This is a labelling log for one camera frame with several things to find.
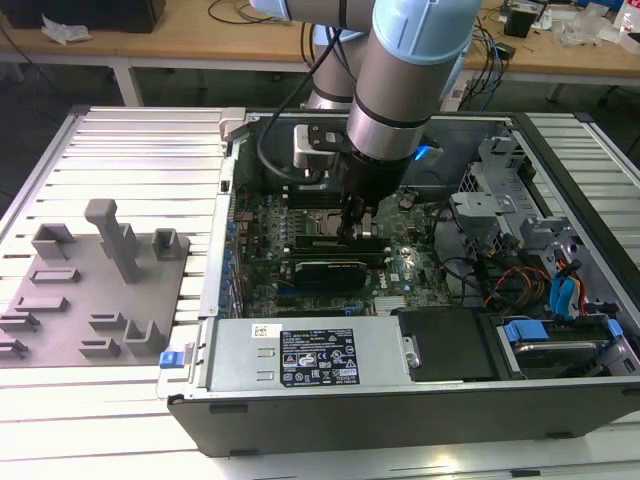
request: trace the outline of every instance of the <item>electronic device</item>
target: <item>electronic device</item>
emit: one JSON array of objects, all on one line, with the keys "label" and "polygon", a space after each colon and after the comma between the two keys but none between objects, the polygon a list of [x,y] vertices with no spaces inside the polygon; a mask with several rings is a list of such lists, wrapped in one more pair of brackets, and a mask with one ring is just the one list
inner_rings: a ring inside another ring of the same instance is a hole
[{"label": "electronic device", "polygon": [[[202,453],[569,438],[640,409],[640,271],[550,147],[588,126],[434,115],[444,185],[412,162],[341,243],[336,172],[276,180],[255,156],[271,114],[229,110],[198,333],[158,385]],[[348,117],[278,132],[327,120]]]},{"label": "electronic device", "polygon": [[507,22],[504,34],[511,37],[526,38],[531,25],[538,19],[538,9],[534,5],[512,3],[506,13]]},{"label": "electronic device", "polygon": [[165,5],[166,0],[0,0],[14,28],[39,28],[44,15],[65,25],[131,33],[151,33]]}]

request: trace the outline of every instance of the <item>motherboard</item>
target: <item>motherboard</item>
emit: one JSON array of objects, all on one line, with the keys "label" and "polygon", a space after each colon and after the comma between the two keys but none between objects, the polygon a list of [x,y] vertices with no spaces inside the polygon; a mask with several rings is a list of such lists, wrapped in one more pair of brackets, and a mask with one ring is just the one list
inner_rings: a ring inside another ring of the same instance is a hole
[{"label": "motherboard", "polygon": [[[379,206],[374,222],[381,264],[327,259],[322,239],[335,238],[340,223],[336,208],[294,208],[287,195],[243,195],[236,200],[240,226],[238,256],[243,281],[243,316],[273,318],[296,316],[388,315],[395,308],[449,305],[450,292],[432,260],[428,231],[432,228],[433,204],[418,203],[417,195],[398,192]],[[292,260],[301,239],[319,244],[305,249],[305,260]],[[313,287],[301,288],[301,268],[324,275],[324,267],[336,267]],[[355,278],[344,278],[345,268]],[[345,281],[343,286],[336,282]],[[359,288],[354,281],[361,281]]]}]

